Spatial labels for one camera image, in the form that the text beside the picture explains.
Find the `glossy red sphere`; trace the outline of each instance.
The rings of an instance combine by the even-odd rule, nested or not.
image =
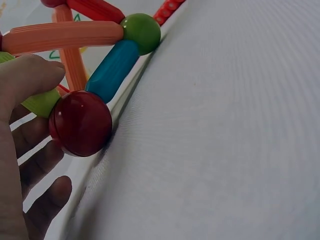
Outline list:
[[[56,104],[49,131],[65,153],[87,157],[101,150],[112,134],[112,117],[106,104],[86,91],[73,91]]]
[[[41,2],[48,8],[55,8],[62,4],[66,4],[67,0],[41,0]]]

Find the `plastic ball connector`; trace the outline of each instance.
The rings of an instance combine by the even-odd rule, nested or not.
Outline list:
[[[55,8],[62,4],[66,4],[67,0],[41,0],[41,2],[48,8]]]
[[[120,25],[123,27],[123,39],[134,41],[138,45],[140,56],[153,52],[160,44],[160,26],[147,14],[131,14]]]
[[[88,157],[100,151],[112,135],[112,117],[95,94],[73,91],[64,95],[49,117],[52,139],[71,156]]]

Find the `white sheet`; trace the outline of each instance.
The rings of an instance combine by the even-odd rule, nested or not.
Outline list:
[[[319,33],[319,0],[191,0],[68,239],[319,239]]]

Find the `magnetic building toy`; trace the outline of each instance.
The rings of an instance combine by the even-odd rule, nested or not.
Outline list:
[[[110,140],[109,103],[137,60],[161,41],[161,26],[186,0],[166,0],[155,15],[125,16],[104,0],[41,0],[53,8],[52,22],[16,27],[0,33],[0,63],[23,54],[58,50],[68,89],[31,96],[22,105],[49,119],[49,131],[65,153],[87,157]],[[72,10],[92,21],[74,21]],[[113,46],[89,79],[79,48]]]

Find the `green drawing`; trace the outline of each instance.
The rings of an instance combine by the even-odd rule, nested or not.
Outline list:
[[[81,21],[81,20],[80,20],[80,15],[79,15],[79,13],[78,13],[77,15],[75,15],[73,21],[75,21],[75,22]]]
[[[74,19],[73,19],[75,22],[79,22],[81,21],[80,19],[80,15],[79,13],[77,15],[75,15]],[[50,52],[50,55],[49,55],[49,59],[53,60],[53,59],[60,59],[60,56],[59,56],[59,52],[57,50],[53,50]]]

